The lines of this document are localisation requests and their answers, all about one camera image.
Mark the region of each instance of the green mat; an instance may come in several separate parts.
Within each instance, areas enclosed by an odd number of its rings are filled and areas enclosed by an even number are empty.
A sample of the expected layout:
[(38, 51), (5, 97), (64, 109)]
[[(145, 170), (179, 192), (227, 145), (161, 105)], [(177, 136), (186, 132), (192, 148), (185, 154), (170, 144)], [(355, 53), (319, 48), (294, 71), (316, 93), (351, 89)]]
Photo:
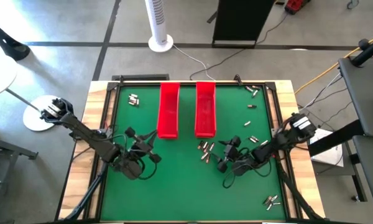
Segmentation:
[[(140, 98), (139, 107), (128, 104), (130, 93)], [(156, 129), (159, 110), (160, 88), (122, 87), (119, 97), (116, 124), (122, 134), (131, 126), (137, 134), (147, 134)], [(200, 160), (203, 153), (196, 147), (201, 139), (195, 138), (196, 89), (182, 86), (178, 112), (178, 139), (156, 139), (154, 152), (162, 157), (156, 174), (149, 180), (129, 180), (122, 173), (109, 170), (104, 193), (102, 221), (204, 221), (204, 220), (284, 220), (284, 207), (276, 205), (267, 211), (262, 203), (269, 195), (279, 195), (281, 189), (275, 161), (268, 177), (260, 177), (251, 171), (236, 177), (233, 186), (222, 186), (225, 174), (216, 169), (211, 158), (209, 164)], [(248, 104), (257, 105), (248, 109)], [(259, 91), (255, 98), (241, 87), (217, 86), (216, 88), (217, 133), (210, 143), (216, 143), (213, 152), (223, 157), (224, 146), (218, 140), (230, 140), (238, 135), (241, 147), (253, 148), (247, 140), (254, 135), (260, 142), (270, 139), (270, 127), (264, 94)], [(116, 142), (123, 144), (122, 138)], [(149, 158), (142, 176), (154, 168)], [(258, 170), (269, 171), (269, 164)]]

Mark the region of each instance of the gray floor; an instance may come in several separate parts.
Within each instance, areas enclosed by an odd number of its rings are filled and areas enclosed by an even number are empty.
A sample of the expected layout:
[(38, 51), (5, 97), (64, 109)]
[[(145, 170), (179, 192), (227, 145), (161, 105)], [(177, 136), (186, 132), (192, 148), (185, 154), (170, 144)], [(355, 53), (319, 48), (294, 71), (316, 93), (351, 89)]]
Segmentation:
[[(168, 33), (176, 43), (210, 43), (214, 29), (206, 20), (216, 10), (218, 0), (165, 0)], [(346, 9), (347, 0), (314, 0), (268, 35), (264, 44), (276, 45), (356, 45), (361, 38), (373, 38), (373, 0), (361, 1)], [(115, 0), (0, 1), (0, 26), (21, 41), (102, 42)], [(274, 6), (263, 31), (283, 16)], [(142, 42), (150, 37), (143, 0), (122, 0), (111, 42)], [(19, 61), (19, 72), (11, 89), (28, 100), (51, 94), (64, 97), (80, 117), (88, 85), (93, 77), (101, 47), (32, 47), (33, 53)], [(218, 63), (235, 49), (182, 49), (207, 66)], [(289, 79), (296, 88), (317, 76), (343, 51), (245, 50), (209, 71), (218, 80), (240, 74), (244, 79)], [(100, 80), (112, 75), (169, 73), (173, 80), (187, 80), (202, 66), (176, 50), (155, 54), (147, 48), (110, 47), (106, 52)], [(334, 70), (297, 95), (299, 104), (308, 103), (335, 75)], [(198, 74), (196, 79), (207, 79)], [(343, 82), (328, 91), (345, 88)], [(321, 119), (328, 119), (350, 102), (346, 91), (311, 107)], [(25, 106), (7, 93), (0, 94), (0, 138), (33, 151), (36, 161), (19, 159), (0, 221), (38, 223), (53, 220), (74, 146), (68, 131), (54, 127), (34, 133), (22, 124)], [(314, 116), (315, 124), (321, 124)], [(356, 119), (352, 106), (328, 122), (340, 128)], [(326, 216), (332, 220), (373, 223), (373, 199), (363, 178), (369, 202), (354, 203), (349, 177), (318, 176)]]

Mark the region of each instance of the red bin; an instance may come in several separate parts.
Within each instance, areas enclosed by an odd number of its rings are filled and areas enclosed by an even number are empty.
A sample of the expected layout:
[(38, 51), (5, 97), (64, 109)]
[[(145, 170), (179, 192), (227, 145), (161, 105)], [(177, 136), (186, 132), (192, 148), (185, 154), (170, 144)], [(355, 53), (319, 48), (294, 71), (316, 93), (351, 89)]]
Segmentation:
[(212, 138), (216, 135), (216, 83), (196, 83), (195, 136)]
[(161, 83), (157, 135), (161, 139), (178, 137), (178, 97), (180, 83)]

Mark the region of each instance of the white round table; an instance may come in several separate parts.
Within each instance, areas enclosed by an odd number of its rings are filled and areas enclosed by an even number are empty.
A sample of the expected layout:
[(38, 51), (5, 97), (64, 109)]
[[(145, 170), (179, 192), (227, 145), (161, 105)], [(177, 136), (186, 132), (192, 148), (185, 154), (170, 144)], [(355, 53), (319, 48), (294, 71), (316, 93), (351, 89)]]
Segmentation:
[(14, 59), (8, 57), (7, 55), (0, 54), (0, 93), (7, 91), (28, 105), (24, 111), (23, 117), (24, 124), (27, 128), (33, 131), (44, 131), (51, 128), (53, 124), (46, 123), (44, 120), (40, 119), (40, 112), (47, 105), (51, 104), (52, 100), (56, 99), (57, 97), (44, 95), (29, 103), (27, 100), (8, 89), (17, 76), (17, 66), (18, 65)]

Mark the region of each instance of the white cable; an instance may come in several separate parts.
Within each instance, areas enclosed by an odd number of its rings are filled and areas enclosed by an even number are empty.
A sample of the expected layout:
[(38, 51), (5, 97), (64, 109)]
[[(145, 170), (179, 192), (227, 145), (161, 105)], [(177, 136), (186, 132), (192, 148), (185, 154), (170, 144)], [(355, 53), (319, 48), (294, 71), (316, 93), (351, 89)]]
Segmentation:
[(204, 66), (204, 68), (205, 68), (206, 76), (209, 77), (211, 80), (216, 81), (214, 78), (212, 78), (211, 76), (209, 76), (209, 74), (207, 73), (207, 67), (206, 67), (206, 65), (205, 65), (203, 62), (199, 61), (198, 59), (196, 59), (196, 58), (194, 58), (194, 57), (189, 56), (187, 53), (185, 53), (185, 52), (183, 52), (182, 50), (180, 50), (176, 45), (173, 45), (173, 46), (174, 46), (178, 51), (180, 51), (182, 54), (184, 54), (185, 56), (187, 56), (188, 58), (190, 58), (190, 59), (192, 59), (192, 60), (194, 60), (194, 61), (196, 61), (196, 62), (201, 63), (201, 64)]
[(327, 88), (329, 88), (329, 86), (331, 86), (332, 84), (333, 84), (333, 82), (335, 81), (335, 79), (337, 79), (337, 77), (339, 77), (340, 76), (340, 73), (338, 73), (330, 82), (329, 82), (329, 84), (323, 89), (323, 91), (318, 95), (318, 96), (316, 96), (315, 98), (313, 98), (309, 103), (307, 103), (302, 109), (300, 109), (298, 112), (301, 112), (302, 110), (304, 110), (307, 106), (309, 106), (312, 102), (314, 102), (316, 99), (318, 99), (318, 97), (320, 96), (320, 95), (322, 95), (325, 91), (326, 91), (326, 89)]

